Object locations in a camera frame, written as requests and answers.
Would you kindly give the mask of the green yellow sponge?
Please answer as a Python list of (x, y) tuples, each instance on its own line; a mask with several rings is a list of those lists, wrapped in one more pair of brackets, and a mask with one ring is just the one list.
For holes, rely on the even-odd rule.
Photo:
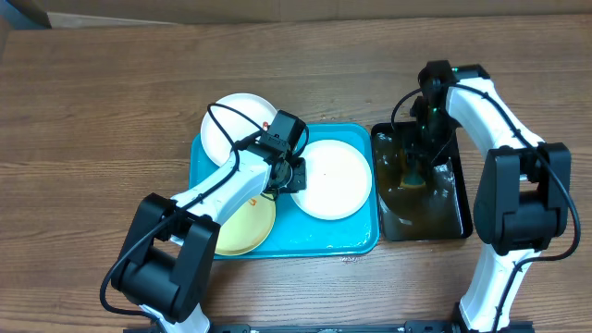
[(421, 164), (414, 158), (405, 158), (401, 167), (400, 186), (405, 189), (417, 189), (425, 185)]

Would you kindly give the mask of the white plate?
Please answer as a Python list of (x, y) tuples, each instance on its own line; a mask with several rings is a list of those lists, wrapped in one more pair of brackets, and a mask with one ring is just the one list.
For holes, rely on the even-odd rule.
[(365, 157), (352, 145), (338, 140), (321, 140), (307, 145), (306, 188), (291, 195), (309, 216), (338, 220), (355, 214), (372, 189), (372, 172)]
[[(263, 97), (246, 92), (227, 95), (217, 103), (240, 111), (261, 127), (270, 125), (278, 112)], [(213, 106), (212, 112), (233, 142), (257, 131), (249, 120), (226, 108)], [(208, 113), (203, 118), (200, 134), (206, 155), (217, 166), (223, 165), (230, 156), (230, 143)]]

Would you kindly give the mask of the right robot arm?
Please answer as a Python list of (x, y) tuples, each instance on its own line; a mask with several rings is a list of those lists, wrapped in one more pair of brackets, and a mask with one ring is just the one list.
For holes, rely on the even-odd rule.
[[(581, 239), (569, 193), (572, 157), (561, 142), (545, 142), (499, 97), (480, 65), (454, 67), (430, 61), (418, 74), (410, 111), (413, 131), (403, 139), (401, 186), (427, 182), (458, 128), (473, 141), (485, 164), (475, 197), (474, 224), (484, 243), (472, 282), (454, 310), (453, 332), (531, 332), (512, 323), (513, 300), (530, 266), (563, 260)], [(570, 247), (543, 255), (573, 221)]]

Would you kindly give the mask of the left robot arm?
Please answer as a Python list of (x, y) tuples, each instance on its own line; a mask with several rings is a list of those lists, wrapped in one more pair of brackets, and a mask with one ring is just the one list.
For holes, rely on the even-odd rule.
[(230, 143), (225, 165), (193, 188), (167, 199), (156, 193), (138, 206), (99, 299), (106, 311), (143, 316), (151, 332), (207, 332), (200, 309), (221, 227), (262, 193), (306, 187), (306, 124), (280, 110), (268, 128)]

